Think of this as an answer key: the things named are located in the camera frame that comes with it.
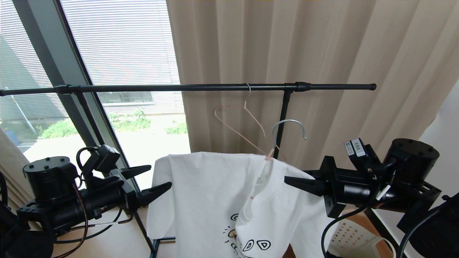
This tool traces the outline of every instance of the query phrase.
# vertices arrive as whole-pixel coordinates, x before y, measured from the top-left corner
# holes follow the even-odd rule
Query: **wire hanger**
[[[266,133],[264,131],[264,128],[263,126],[260,124],[260,122],[255,118],[254,115],[252,115],[252,113],[247,109],[247,101],[250,97],[250,95],[252,94],[252,89],[250,88],[250,85],[247,84],[247,86],[249,87],[249,95],[246,97],[246,99],[244,100],[244,106],[239,106],[239,105],[228,105],[228,106],[221,106],[221,107],[217,107],[215,110],[214,110],[214,114],[215,114],[215,117],[220,120],[226,127],[228,127],[229,129],[233,130],[233,132],[237,133],[240,137],[242,137],[244,140],[246,140],[248,143],[250,143],[253,147],[255,147],[257,150],[259,150],[262,154],[266,155],[266,152],[264,152],[263,150],[261,150],[260,148],[258,148],[255,144],[253,144],[251,141],[249,141],[246,137],[244,137],[243,135],[241,135],[238,131],[236,131],[234,128],[232,128],[230,125],[228,125],[227,123],[225,123],[225,121],[223,121],[223,119],[221,119],[220,117],[218,117],[217,115],[217,110],[218,109],[222,109],[222,110],[227,110],[229,107],[237,107],[237,108],[242,108],[244,109],[245,111],[247,111],[247,113],[249,113],[249,115],[253,118],[253,120],[255,120],[255,122],[257,122],[258,126],[261,128],[261,131],[263,132],[263,137],[267,140],[271,140],[270,138],[268,138],[266,136]]]
[[[273,126],[273,130],[272,130],[272,132],[271,132],[271,136],[272,136],[273,139],[274,139],[274,145],[273,145],[273,148],[271,149],[271,151],[266,155],[266,160],[272,160],[272,159],[273,159],[271,156],[273,155],[273,152],[274,152],[274,150],[276,149],[276,147],[278,147],[278,146],[276,145],[277,137],[276,137],[275,134],[274,134],[274,132],[276,131],[276,127],[277,127],[278,125],[280,125],[281,123],[285,123],[285,122],[287,122],[287,121],[292,121],[292,122],[295,122],[295,123],[298,123],[299,125],[301,125],[301,128],[302,128],[302,130],[303,130],[303,138],[304,138],[305,140],[307,140],[307,138],[306,138],[306,129],[304,128],[304,125],[303,125],[301,122],[299,122],[299,121],[297,121],[297,120],[294,120],[294,119],[285,119],[285,120],[279,121],[279,122],[277,122],[277,123]]]

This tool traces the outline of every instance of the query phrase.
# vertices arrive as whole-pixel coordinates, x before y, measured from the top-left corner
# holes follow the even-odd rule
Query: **white t-shirt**
[[[180,258],[280,258],[289,243],[297,258],[321,257],[320,238],[332,220],[324,199],[285,184],[284,176],[313,179],[254,154],[160,158],[152,186],[171,181],[172,188],[149,205],[147,234],[175,234]]]

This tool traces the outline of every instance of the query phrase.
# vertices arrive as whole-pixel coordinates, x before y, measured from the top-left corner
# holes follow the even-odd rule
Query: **white wall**
[[[442,190],[442,195],[453,196],[459,192],[459,81],[456,83],[434,122],[425,130],[420,141],[425,142],[440,152],[438,159],[426,181]],[[434,206],[443,203],[437,199]],[[384,210],[375,210],[394,238],[400,242],[404,233],[396,225],[402,214]],[[410,258],[422,257],[411,246],[405,253]]]

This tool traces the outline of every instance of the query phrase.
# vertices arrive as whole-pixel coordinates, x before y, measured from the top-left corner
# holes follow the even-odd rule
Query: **curtain fold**
[[[168,1],[180,81],[376,83],[377,90],[294,92],[280,146],[287,163],[349,167],[343,142],[361,137],[383,158],[395,138],[418,139],[459,78],[457,1]],[[183,92],[191,151],[250,152],[214,117],[248,92]],[[252,92],[247,107],[267,134],[283,92]],[[242,109],[224,121],[269,151]]]
[[[22,168],[28,163],[21,150],[0,129],[0,172],[6,179],[8,206],[13,211],[34,199],[32,188],[22,173]]]

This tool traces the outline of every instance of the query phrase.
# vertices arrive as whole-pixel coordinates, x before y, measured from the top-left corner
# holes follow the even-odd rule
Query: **laundry basket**
[[[387,242],[395,258],[394,246],[387,239],[373,235],[353,221],[343,219],[330,241],[328,251],[343,258],[380,258],[376,244],[381,240]]]

